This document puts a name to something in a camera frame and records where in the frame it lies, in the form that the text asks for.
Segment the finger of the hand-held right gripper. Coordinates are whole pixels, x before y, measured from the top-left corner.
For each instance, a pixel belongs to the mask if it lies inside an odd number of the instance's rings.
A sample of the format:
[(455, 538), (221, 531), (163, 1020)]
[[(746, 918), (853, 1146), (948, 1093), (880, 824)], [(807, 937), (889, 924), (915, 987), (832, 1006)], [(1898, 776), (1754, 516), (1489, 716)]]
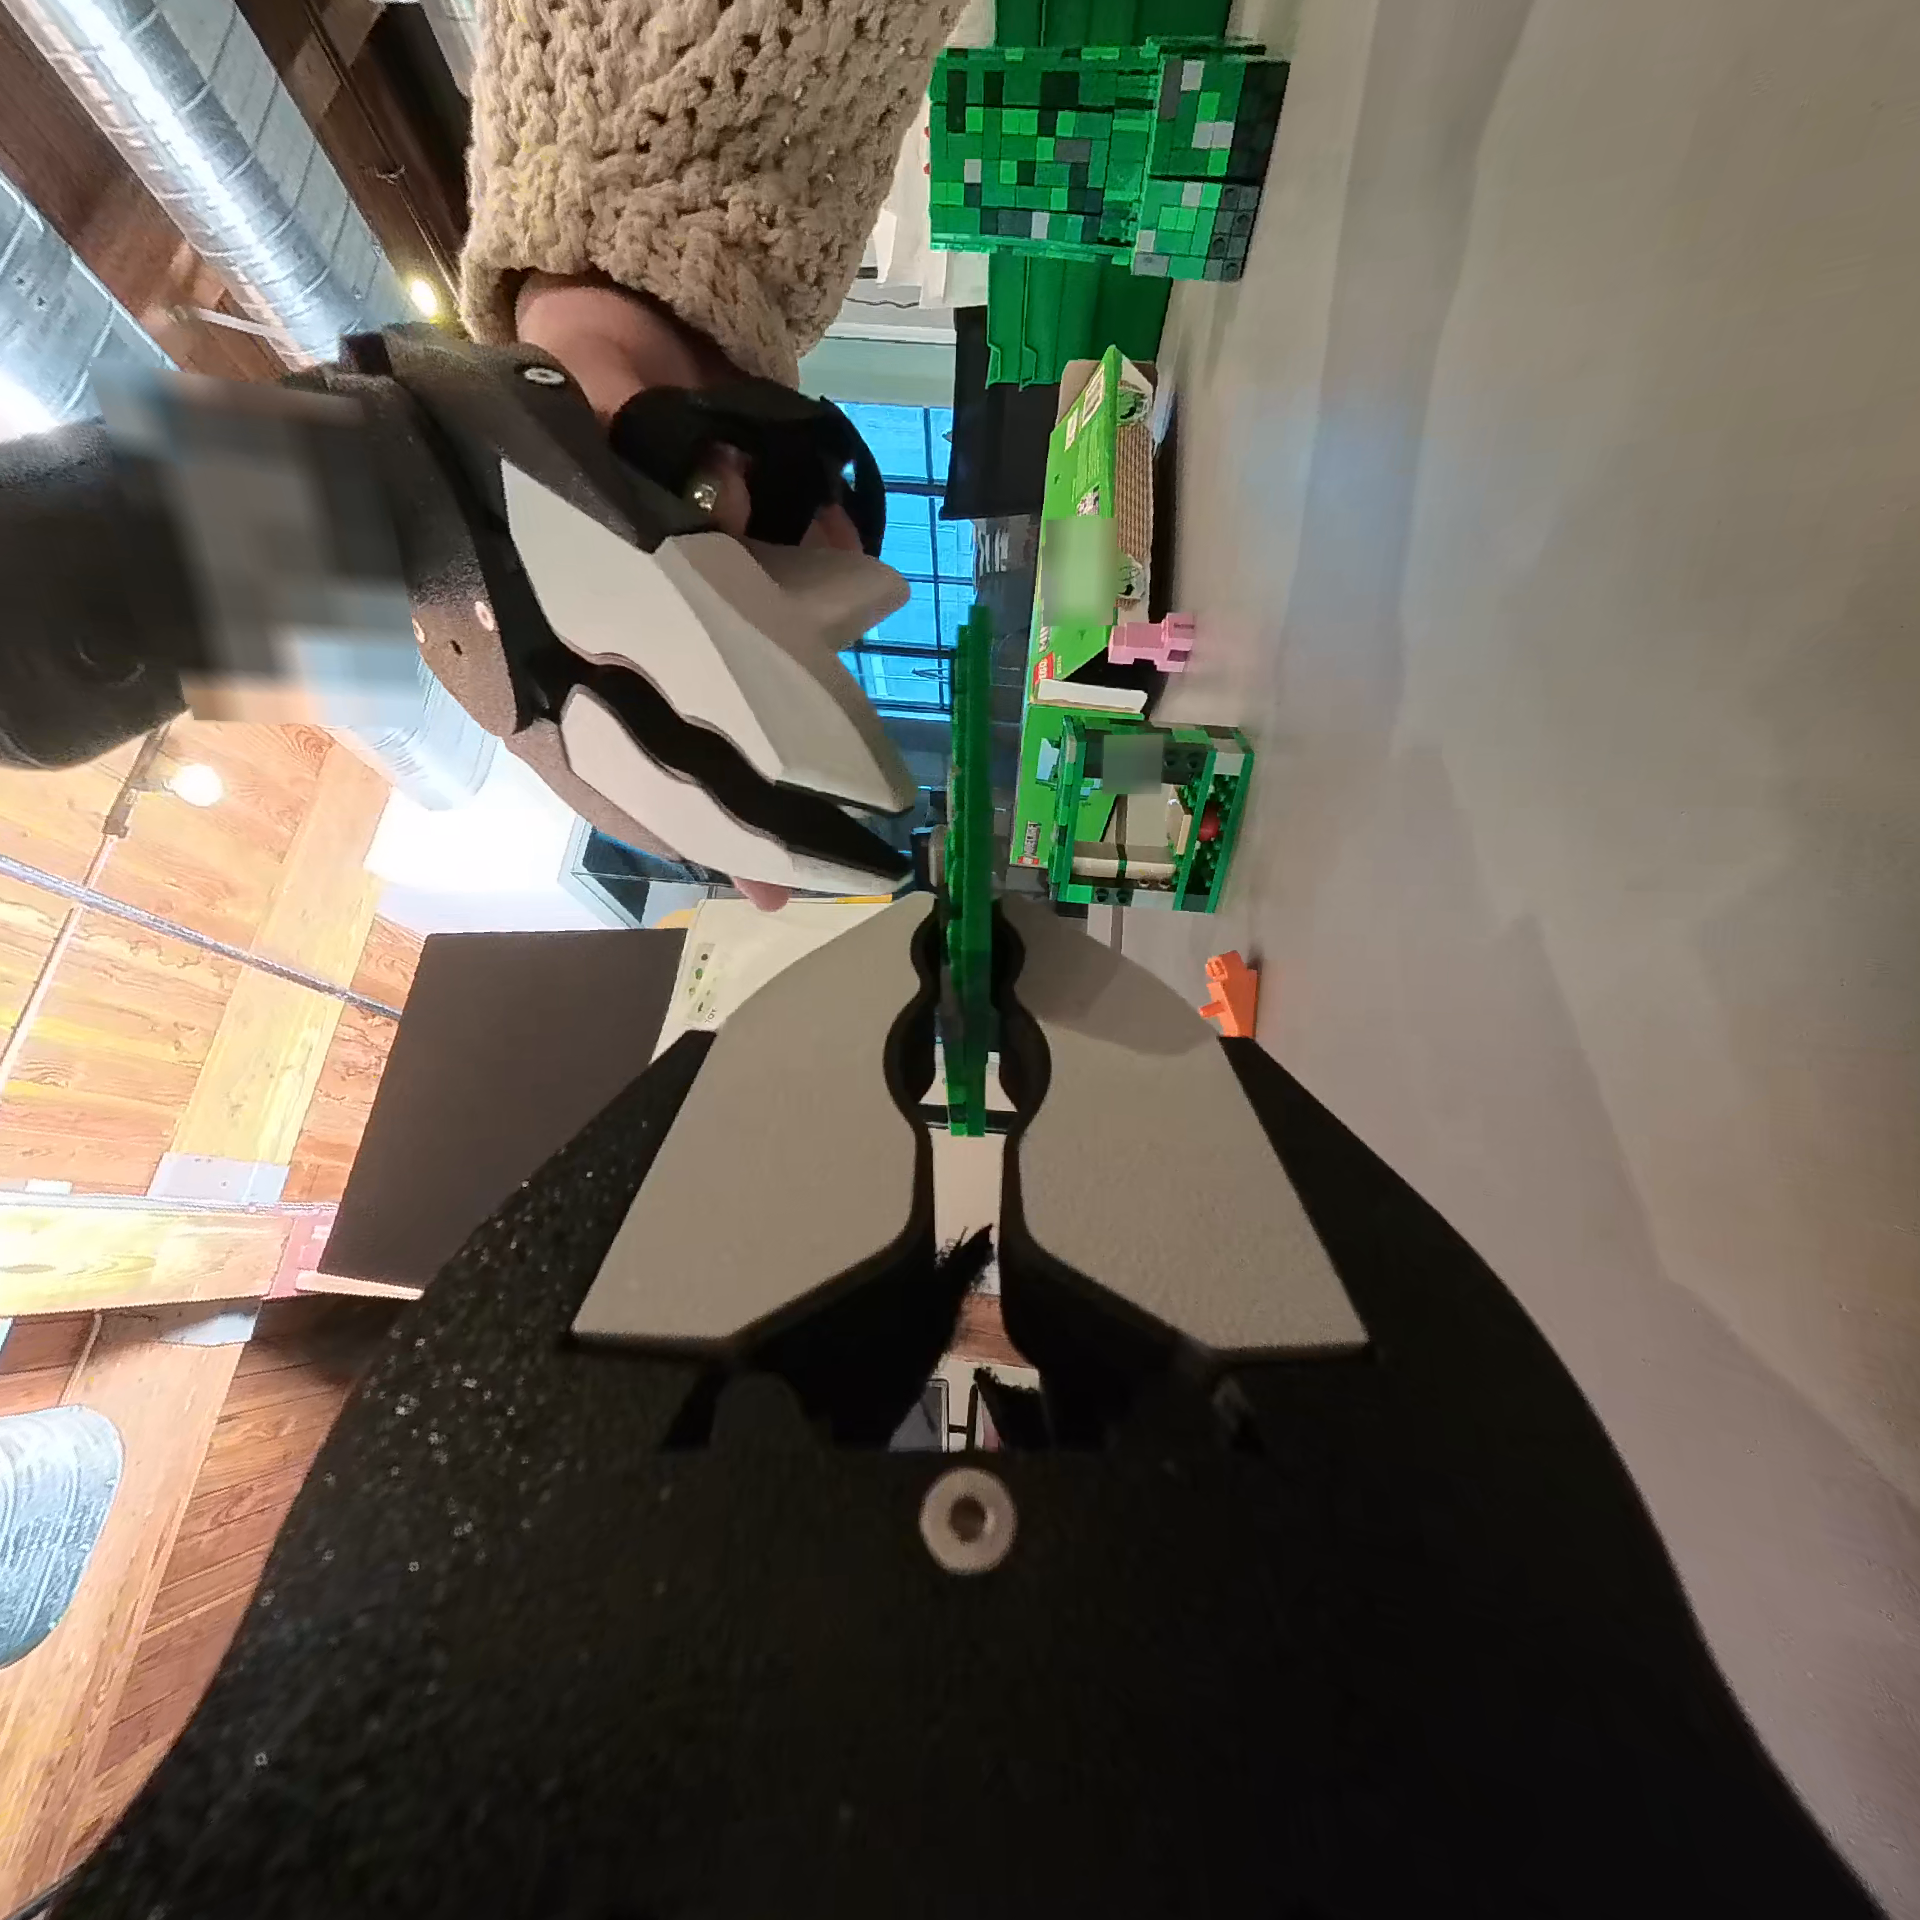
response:
[(641, 675), (578, 664), (561, 699), (568, 771), (673, 850), (778, 889), (900, 889), (909, 852), (853, 811), (760, 776), (717, 732), (683, 720)]
[(517, 555), (539, 612), (577, 658), (568, 761), (609, 797), (635, 794), (588, 748), (588, 713), (714, 803), (778, 790), (898, 816), (916, 782), (841, 653), (906, 601), (906, 578), (856, 549), (696, 531), (642, 549), (530, 474), (504, 464)]

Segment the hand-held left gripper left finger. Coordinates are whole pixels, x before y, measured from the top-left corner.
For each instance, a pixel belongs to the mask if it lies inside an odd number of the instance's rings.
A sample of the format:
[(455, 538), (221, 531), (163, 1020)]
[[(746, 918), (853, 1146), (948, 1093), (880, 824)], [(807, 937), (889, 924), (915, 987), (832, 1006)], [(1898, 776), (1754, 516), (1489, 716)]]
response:
[(691, 1078), (577, 1310), (580, 1342), (744, 1354), (931, 1235), (937, 904), (834, 905), (832, 937), (657, 1053)]

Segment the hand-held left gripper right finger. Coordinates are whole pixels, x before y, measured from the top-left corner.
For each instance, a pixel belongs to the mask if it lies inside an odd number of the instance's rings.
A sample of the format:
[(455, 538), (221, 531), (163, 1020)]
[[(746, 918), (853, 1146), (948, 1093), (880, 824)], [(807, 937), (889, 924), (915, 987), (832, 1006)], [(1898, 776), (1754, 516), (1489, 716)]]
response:
[(1010, 1233), (1212, 1362), (1332, 1360), (1367, 1333), (1224, 1037), (1043, 904), (1002, 909)]

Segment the green lego base plate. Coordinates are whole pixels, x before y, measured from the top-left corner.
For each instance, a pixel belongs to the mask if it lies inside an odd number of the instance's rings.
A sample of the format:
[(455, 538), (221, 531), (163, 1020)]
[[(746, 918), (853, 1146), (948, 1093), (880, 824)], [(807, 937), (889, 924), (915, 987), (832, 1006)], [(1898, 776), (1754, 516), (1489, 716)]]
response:
[(952, 661), (952, 761), (943, 850), (943, 1013), (947, 1129), (989, 1131), (995, 1046), (992, 612), (975, 604)]

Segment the small green lego house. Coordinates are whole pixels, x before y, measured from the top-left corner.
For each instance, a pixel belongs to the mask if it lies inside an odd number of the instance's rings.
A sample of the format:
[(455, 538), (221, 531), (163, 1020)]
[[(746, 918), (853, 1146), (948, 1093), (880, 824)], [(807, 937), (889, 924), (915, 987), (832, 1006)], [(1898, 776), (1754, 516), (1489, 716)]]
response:
[(1258, 755), (1235, 726), (1156, 726), (1129, 712), (1031, 706), (1008, 874), (1056, 905), (1212, 915)]

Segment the green lego box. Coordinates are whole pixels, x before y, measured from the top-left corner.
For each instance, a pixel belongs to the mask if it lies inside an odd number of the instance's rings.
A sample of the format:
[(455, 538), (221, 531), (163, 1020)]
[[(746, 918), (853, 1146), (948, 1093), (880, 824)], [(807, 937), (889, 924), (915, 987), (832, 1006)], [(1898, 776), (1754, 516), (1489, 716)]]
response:
[(1152, 374), (1117, 347), (1068, 366), (1047, 444), (1028, 696), (1059, 678), (1139, 685), (1145, 708), (1152, 699), (1161, 672), (1114, 665), (1106, 646), (1115, 622), (1152, 619), (1155, 406)]

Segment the green creeper lego figure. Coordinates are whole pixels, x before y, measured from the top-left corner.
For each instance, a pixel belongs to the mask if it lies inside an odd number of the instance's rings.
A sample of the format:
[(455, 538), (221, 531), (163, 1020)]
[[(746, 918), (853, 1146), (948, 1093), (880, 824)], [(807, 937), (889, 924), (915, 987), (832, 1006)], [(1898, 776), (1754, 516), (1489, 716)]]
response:
[(929, 242), (1237, 282), (1288, 83), (1233, 40), (954, 45), (929, 84)]

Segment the person's right hand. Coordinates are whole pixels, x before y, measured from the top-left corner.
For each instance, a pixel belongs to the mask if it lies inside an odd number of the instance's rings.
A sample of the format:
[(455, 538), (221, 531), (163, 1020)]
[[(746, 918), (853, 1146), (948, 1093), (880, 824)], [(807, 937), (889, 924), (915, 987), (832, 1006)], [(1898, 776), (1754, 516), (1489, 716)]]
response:
[[(514, 299), (514, 328), (522, 345), (539, 349), (569, 373), (604, 425), (641, 393), (696, 393), (744, 378), (716, 344), (683, 324), (671, 307), (605, 280), (543, 272), (523, 277)], [(753, 516), (748, 454), (728, 444), (701, 450), (688, 499), (720, 531), (746, 538)], [(840, 494), (815, 515), (801, 545), (863, 550), (858, 525)], [(789, 889), (773, 882), (737, 878), (733, 888), (768, 915), (791, 898)]]

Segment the white box green dots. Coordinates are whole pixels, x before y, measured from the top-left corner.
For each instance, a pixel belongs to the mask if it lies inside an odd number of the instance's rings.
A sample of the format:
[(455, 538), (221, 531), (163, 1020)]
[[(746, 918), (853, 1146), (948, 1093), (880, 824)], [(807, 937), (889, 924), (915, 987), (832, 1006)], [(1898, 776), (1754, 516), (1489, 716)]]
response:
[(760, 909), (746, 898), (706, 898), (666, 917), (657, 930), (679, 930), (683, 944), (661, 1020), (657, 1053), (687, 1030), (714, 1030), (775, 974), (832, 937), (837, 904), (789, 904)]

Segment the paned window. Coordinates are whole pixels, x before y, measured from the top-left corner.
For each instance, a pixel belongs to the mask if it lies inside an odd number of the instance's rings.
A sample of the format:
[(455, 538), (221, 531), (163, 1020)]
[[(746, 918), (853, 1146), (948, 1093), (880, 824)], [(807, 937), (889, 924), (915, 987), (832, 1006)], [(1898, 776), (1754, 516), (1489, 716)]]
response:
[(840, 401), (867, 442), (885, 489), (880, 557), (906, 582), (906, 601), (841, 652), (909, 761), (952, 755), (957, 642), (976, 604), (976, 534), (948, 518), (954, 411), (900, 402)]

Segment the black box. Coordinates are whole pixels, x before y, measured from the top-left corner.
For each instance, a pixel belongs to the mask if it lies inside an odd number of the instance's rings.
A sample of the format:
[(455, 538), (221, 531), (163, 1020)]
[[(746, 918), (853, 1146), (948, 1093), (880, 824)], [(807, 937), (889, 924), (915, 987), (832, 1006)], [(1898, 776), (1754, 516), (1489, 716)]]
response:
[(1059, 385), (989, 382), (988, 307), (954, 308), (954, 398), (945, 521), (1036, 518), (1045, 500)]

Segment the white paper sheet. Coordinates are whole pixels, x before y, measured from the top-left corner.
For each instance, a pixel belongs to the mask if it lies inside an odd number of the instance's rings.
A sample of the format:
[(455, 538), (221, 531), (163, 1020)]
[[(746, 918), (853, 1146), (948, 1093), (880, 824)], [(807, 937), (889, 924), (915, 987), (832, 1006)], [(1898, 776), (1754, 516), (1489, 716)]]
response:
[(983, 304), (970, 256), (931, 245), (929, 196), (924, 177), (897, 182), (876, 214), (863, 265), (873, 265), (879, 288), (892, 304), (920, 312)]

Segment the spiral metal duct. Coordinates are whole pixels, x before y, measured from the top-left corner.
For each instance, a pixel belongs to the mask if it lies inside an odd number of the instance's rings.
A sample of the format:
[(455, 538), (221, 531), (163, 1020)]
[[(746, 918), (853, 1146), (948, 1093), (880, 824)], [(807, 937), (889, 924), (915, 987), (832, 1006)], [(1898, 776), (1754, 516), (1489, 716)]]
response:
[(234, 2), (7, 2), (120, 158), (296, 366), (413, 308)]

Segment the grey metal duct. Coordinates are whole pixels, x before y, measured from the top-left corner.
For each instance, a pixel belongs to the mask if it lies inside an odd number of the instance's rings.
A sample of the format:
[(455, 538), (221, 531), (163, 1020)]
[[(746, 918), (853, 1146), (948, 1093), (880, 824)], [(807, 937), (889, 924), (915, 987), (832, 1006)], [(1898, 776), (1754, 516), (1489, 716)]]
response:
[(127, 1467), (117, 1426), (60, 1406), (2, 1419), (2, 1666), (45, 1644), (103, 1537)]

